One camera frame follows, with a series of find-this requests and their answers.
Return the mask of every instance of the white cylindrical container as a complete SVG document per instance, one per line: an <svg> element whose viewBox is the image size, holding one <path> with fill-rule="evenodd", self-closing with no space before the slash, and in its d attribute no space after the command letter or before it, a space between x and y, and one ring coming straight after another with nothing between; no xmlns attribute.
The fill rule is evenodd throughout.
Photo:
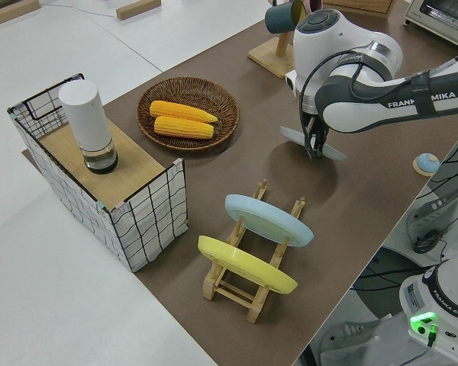
<svg viewBox="0 0 458 366"><path fill-rule="evenodd" d="M114 170L118 156L95 84L83 79L67 82L59 97L86 166L97 174Z"/></svg>

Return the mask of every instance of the corn cob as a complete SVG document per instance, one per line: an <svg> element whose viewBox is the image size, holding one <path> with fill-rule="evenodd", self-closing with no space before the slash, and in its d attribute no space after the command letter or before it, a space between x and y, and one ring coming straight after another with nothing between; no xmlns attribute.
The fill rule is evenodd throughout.
<svg viewBox="0 0 458 366"><path fill-rule="evenodd" d="M152 117L170 116L210 124L217 122L216 116L202 109L189 107L180 103L172 103L170 101L153 101L150 106L150 114Z"/></svg>
<svg viewBox="0 0 458 366"><path fill-rule="evenodd" d="M208 140L214 136L214 127L196 120L159 116L154 121L154 132L165 136Z"/></svg>

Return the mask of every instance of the woven basket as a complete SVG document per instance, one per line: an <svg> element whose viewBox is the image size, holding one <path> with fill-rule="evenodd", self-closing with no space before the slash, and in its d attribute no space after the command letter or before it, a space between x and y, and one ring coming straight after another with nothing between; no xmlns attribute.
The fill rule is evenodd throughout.
<svg viewBox="0 0 458 366"><path fill-rule="evenodd" d="M213 114L218 118L214 136L209 140L163 136L154 132L154 117L150 115L152 101L186 104ZM239 107L234 97L220 85L209 80L179 77L158 82L141 96L137 103L137 124L150 139L170 149L204 151L223 143L236 129Z"/></svg>

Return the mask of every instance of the black wire grid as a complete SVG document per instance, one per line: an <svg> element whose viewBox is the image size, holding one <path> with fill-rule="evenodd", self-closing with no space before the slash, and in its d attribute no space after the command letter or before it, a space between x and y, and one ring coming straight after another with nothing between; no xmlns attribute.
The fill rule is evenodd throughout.
<svg viewBox="0 0 458 366"><path fill-rule="evenodd" d="M109 211L41 143L68 123L60 87L77 74L8 109L22 140L54 193L132 272L153 261L187 229L185 163L173 163Z"/></svg>

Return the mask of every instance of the brown table mat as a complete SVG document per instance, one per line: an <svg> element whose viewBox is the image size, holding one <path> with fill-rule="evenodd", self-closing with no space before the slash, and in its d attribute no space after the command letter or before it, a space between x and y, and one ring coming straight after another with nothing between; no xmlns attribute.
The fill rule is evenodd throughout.
<svg viewBox="0 0 458 366"><path fill-rule="evenodd" d="M347 14L401 44L405 61L400 76L433 69L458 54L439 37L403 26L407 5L397 1L388 18ZM414 157L431 152L442 159L458 138L458 116L358 134L331 131L328 143L349 159L310 161L300 146L279 134L280 125L299 128L297 101L288 86L247 57L271 37L258 23L105 106L112 121L167 166L180 154L145 137L135 117L137 101L151 85L176 76L201 77L226 88L240 105L240 125L229 144L182 156L189 231L136 273L221 365L291 365L426 184L412 168ZM197 239L226 239L234 222L224 211L225 196L251 195L262 178L269 183L264 200L283 210L305 196L301 220L315 239L287 250L280 268L299 285L289 295L271 293L251 324L245 320L246 308L237 303L219 294L212 302L202 298L211 263L197 250ZM240 248L269 259L274 246L248 232ZM160 352L169 352L169 345Z"/></svg>

